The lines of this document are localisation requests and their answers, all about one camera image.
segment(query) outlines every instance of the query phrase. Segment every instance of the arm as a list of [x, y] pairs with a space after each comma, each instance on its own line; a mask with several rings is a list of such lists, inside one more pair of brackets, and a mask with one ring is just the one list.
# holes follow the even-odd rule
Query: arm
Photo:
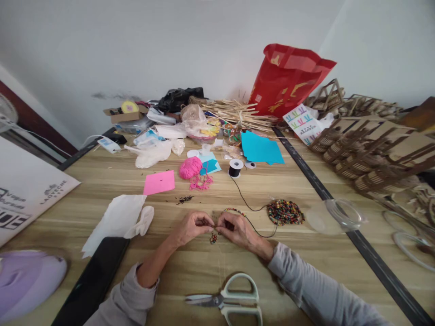
[[268, 263], [279, 284], [317, 325], [389, 325], [371, 305], [342, 284], [303, 261], [290, 248], [274, 247], [258, 236], [241, 215], [223, 213], [218, 232]]
[[85, 326], [142, 326], [155, 302], [159, 276], [170, 256], [199, 234], [211, 232], [214, 225], [205, 212], [190, 212], [169, 237], [146, 257], [141, 265], [134, 265], [109, 298], [89, 318]]

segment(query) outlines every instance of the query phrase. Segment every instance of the pink yarn ball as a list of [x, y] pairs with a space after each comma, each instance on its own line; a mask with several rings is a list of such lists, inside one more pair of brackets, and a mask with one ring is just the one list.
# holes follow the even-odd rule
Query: pink yarn ball
[[180, 177], [189, 180], [196, 176], [203, 168], [203, 163], [196, 156], [188, 158], [180, 166]]

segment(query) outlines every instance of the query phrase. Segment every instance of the wooden sticks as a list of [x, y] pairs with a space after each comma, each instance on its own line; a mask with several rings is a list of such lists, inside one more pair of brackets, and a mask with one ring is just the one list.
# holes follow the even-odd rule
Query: wooden sticks
[[241, 104], [237, 101], [221, 100], [202, 104], [201, 108], [229, 124], [239, 124], [246, 129], [269, 132], [270, 127], [273, 127], [279, 119], [272, 115], [254, 115], [258, 113], [255, 111], [256, 105], [257, 103]]

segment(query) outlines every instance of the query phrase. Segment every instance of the black phone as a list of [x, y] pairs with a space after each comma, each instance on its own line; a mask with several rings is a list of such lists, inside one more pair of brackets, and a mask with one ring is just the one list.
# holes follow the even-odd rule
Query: black phone
[[51, 326], [82, 326], [104, 301], [130, 239], [104, 238]]

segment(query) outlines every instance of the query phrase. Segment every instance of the red plastic bag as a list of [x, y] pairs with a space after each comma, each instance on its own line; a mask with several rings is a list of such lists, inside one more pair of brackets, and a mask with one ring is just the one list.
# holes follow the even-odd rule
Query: red plastic bag
[[311, 50], [269, 44], [252, 88], [249, 104], [258, 115], [283, 115], [301, 104], [337, 64]]

